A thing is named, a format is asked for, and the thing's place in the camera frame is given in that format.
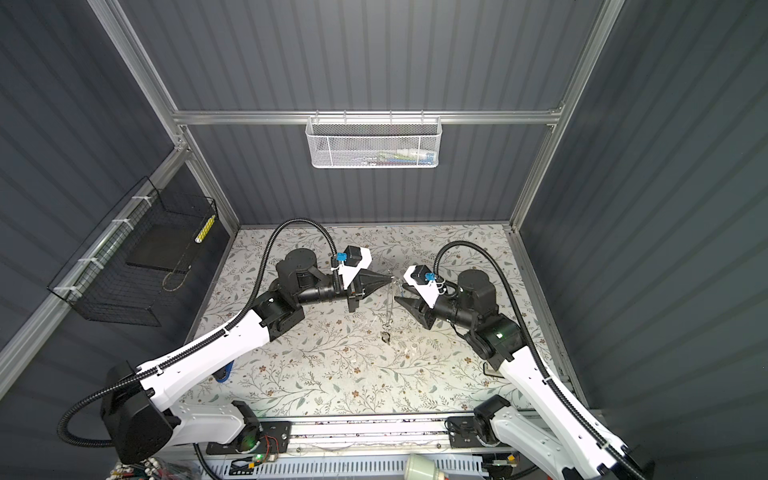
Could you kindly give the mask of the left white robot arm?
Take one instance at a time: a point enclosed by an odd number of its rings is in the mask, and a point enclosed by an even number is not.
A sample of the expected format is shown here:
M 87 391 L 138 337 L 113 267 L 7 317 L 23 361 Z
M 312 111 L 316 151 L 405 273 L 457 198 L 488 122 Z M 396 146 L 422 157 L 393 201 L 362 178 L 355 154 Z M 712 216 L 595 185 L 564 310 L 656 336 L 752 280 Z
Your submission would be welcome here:
M 369 249 L 349 246 L 339 266 L 325 274 L 312 250 L 295 249 L 277 263 L 276 279 L 236 325 L 221 326 L 173 351 L 176 362 L 164 355 L 137 367 L 121 362 L 111 368 L 100 417 L 119 460 L 137 463 L 167 446 L 200 442 L 254 445 L 258 419 L 244 402 L 187 408 L 180 398 L 206 377 L 226 372 L 241 355 L 287 333 L 304 319 L 306 304 L 343 299 L 355 311 L 392 280 L 369 270 L 371 261 Z

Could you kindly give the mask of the perforated metal ring disc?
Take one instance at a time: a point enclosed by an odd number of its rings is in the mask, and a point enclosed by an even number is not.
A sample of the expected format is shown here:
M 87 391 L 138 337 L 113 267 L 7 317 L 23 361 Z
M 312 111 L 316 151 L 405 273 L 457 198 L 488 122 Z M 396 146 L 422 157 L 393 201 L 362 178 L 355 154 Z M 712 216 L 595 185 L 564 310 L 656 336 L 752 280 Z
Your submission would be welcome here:
M 382 327 L 380 332 L 381 340 L 384 344 L 391 344 L 391 328 L 393 323 L 393 305 L 394 296 L 396 295 L 396 280 L 394 277 L 390 278 L 390 283 L 387 286 L 386 295 L 384 299 L 384 314 L 382 317 Z

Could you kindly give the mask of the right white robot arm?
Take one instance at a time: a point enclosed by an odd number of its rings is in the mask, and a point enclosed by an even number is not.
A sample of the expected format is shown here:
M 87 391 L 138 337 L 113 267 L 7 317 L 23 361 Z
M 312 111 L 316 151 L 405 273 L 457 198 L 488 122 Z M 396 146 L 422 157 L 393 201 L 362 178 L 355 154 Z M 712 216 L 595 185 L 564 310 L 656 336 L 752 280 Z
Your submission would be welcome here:
M 486 273 L 470 269 L 450 282 L 425 265 L 413 265 L 404 280 L 404 289 L 412 295 L 398 297 L 397 302 L 425 328 L 436 320 L 463 328 L 464 341 L 523 394 L 545 423 L 537 426 L 509 400 L 495 395 L 474 410 L 482 443 L 514 448 L 552 479 L 652 477 L 653 466 L 634 461 L 625 442 L 536 359 L 537 351 L 524 339 L 521 327 L 500 311 L 495 286 Z

